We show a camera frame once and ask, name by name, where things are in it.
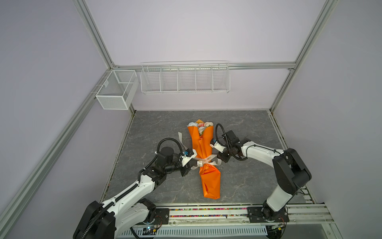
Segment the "white printed ribbon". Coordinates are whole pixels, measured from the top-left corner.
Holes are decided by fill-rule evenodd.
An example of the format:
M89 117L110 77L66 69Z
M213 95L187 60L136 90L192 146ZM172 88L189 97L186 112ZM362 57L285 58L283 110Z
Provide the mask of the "white printed ribbon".
M211 164L214 166L221 165L222 161L217 159L217 155L213 154L212 147L210 146L210 141L213 139L212 127L208 127L202 135L199 134L199 131L196 127L189 127L189 133L192 138L192 147L188 149L190 151L192 151L192 149L197 151L196 158L189 162L192 166L191 169L202 167L203 164Z

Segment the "orange wrapping paper sheet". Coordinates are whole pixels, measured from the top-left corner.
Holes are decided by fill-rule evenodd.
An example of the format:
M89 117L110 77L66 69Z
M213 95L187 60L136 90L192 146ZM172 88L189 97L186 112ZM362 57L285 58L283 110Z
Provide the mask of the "orange wrapping paper sheet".
M220 198L221 173L217 166L221 163L216 154L212 153L214 127L210 121L197 120L188 124L188 130L192 138L192 149L197 153L197 165L201 177L204 197L209 199Z

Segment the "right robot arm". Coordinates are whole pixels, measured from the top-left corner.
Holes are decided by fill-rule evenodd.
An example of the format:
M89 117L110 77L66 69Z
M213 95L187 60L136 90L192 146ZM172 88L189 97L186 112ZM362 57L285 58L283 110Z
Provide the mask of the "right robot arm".
M286 205L312 179L312 175L293 148L275 149L257 144L245 138L240 140L233 131L225 131L218 123L215 138L210 145L218 151L217 158L228 162L232 157L238 161L254 159L274 169L277 186L253 216L266 222L283 220L287 216Z

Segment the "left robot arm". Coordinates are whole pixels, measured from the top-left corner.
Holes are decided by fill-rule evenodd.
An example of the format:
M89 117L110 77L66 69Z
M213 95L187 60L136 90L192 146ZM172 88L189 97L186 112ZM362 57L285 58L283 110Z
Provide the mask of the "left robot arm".
M187 175L196 156L196 150L183 149L174 138L161 140L154 158L138 172L135 182L115 196L87 206L73 238L115 239L139 223L153 222L156 205L145 196L158 188L168 174L179 171Z

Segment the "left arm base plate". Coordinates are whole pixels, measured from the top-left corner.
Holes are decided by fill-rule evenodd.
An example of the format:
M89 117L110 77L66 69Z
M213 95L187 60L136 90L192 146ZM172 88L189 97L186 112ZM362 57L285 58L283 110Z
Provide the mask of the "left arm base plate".
M139 225L167 225L170 219L169 208L157 208L153 212L149 212L148 218L139 223Z

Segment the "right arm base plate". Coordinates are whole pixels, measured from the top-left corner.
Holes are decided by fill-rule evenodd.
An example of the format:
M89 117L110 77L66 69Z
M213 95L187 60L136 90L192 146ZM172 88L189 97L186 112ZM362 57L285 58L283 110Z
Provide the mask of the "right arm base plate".
M268 206L253 206L247 208L247 217L251 223L288 223L289 217L286 208L274 212Z

